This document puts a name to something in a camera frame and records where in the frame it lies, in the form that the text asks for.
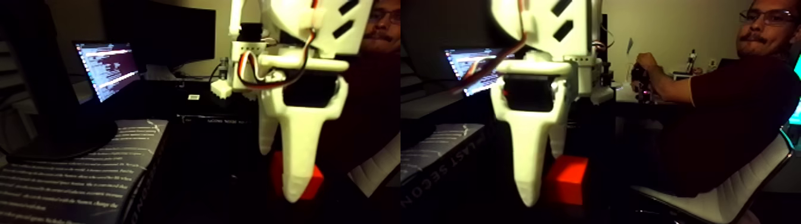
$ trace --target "maroon shirt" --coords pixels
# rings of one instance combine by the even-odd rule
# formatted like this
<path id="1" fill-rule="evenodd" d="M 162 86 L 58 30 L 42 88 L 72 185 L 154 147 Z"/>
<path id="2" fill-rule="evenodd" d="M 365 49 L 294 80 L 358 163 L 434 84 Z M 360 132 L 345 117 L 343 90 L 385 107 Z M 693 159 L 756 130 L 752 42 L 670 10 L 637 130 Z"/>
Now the maroon shirt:
<path id="1" fill-rule="evenodd" d="M 371 158 L 401 130 L 398 55 L 362 56 L 342 76 L 348 99 L 342 115 L 326 122 L 320 133 L 317 165 L 323 172 L 344 174 Z"/>
<path id="2" fill-rule="evenodd" d="M 677 196 L 719 186 L 779 133 L 801 97 L 785 62 L 751 57 L 690 80 L 694 109 L 665 127 L 659 160 Z"/>

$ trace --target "man's hand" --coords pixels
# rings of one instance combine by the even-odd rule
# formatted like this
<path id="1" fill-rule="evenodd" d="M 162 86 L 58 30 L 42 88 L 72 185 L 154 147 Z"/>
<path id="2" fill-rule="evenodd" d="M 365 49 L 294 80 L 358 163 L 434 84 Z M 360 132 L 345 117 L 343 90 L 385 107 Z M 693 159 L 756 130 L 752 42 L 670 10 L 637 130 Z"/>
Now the man's hand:
<path id="1" fill-rule="evenodd" d="M 631 81 L 629 85 L 631 85 L 631 90 L 635 93 L 640 92 L 640 81 Z"/>
<path id="2" fill-rule="evenodd" d="M 643 69 L 651 72 L 654 68 L 659 67 L 659 64 L 656 63 L 656 59 L 651 53 L 642 53 L 637 55 L 637 63 L 642 66 Z"/>

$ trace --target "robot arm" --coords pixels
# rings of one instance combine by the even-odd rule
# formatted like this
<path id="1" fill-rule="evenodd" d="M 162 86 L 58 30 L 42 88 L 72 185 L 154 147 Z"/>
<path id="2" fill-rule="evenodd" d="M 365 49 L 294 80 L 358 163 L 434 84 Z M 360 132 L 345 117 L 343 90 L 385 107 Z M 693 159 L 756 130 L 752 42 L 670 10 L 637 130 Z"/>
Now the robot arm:
<path id="1" fill-rule="evenodd" d="M 262 154 L 269 153 L 280 124 L 284 197 L 296 202 L 312 177 L 323 123 L 339 118 L 348 97 L 348 83 L 338 75 L 348 69 L 348 63 L 334 57 L 358 53 L 372 0 L 261 0 L 261 23 L 241 22 L 244 2 L 231 1 L 232 75 L 212 83 L 211 91 L 221 98 L 233 93 L 255 95 Z M 302 47 L 285 44 L 288 41 L 280 40 L 281 33 L 305 43 Z M 286 89 L 302 82 L 303 75 L 336 76 L 313 79 L 330 82 L 324 84 L 330 84 L 332 92 Z M 298 102 L 298 98 L 324 102 Z"/>
<path id="2" fill-rule="evenodd" d="M 500 62 L 497 70 L 506 75 L 491 90 L 496 118 L 511 129 L 514 178 L 527 206 L 539 199 L 549 137 L 552 150 L 560 154 L 570 104 L 598 86 L 591 44 L 599 32 L 600 5 L 600 0 L 492 1 L 497 24 L 540 50 Z"/>

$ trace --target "mustache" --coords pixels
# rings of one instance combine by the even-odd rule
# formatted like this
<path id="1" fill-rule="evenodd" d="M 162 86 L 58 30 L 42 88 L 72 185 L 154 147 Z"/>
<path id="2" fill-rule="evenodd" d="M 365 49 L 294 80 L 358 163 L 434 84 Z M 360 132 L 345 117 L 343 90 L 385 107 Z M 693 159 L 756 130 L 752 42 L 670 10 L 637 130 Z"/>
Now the mustache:
<path id="1" fill-rule="evenodd" d="M 761 42 L 767 43 L 767 39 L 759 36 L 759 34 L 748 34 L 740 37 L 741 42 Z"/>
<path id="2" fill-rule="evenodd" d="M 370 38 L 370 39 L 380 39 L 380 40 L 385 40 L 385 41 L 387 41 L 387 42 L 391 42 L 391 41 L 392 41 L 392 38 L 390 38 L 390 37 L 387 35 L 387 33 L 385 33 L 385 32 L 381 32 L 381 31 L 373 31 L 373 32 L 370 32 L 369 34 L 365 34 L 365 35 L 364 35 L 364 37 L 365 37 L 365 38 Z"/>

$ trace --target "office chair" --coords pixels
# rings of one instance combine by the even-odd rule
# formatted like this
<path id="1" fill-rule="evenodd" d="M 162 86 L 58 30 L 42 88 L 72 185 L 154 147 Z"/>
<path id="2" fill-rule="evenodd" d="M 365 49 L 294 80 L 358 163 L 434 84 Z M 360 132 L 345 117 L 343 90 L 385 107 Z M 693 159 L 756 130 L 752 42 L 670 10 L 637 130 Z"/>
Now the office chair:
<path id="1" fill-rule="evenodd" d="M 776 139 L 754 160 L 731 175 L 720 186 L 694 198 L 680 198 L 642 186 L 632 186 L 640 194 L 668 206 L 670 210 L 686 214 L 706 223 L 735 223 L 759 192 L 793 155 L 793 146 L 787 135 L 779 131 Z"/>

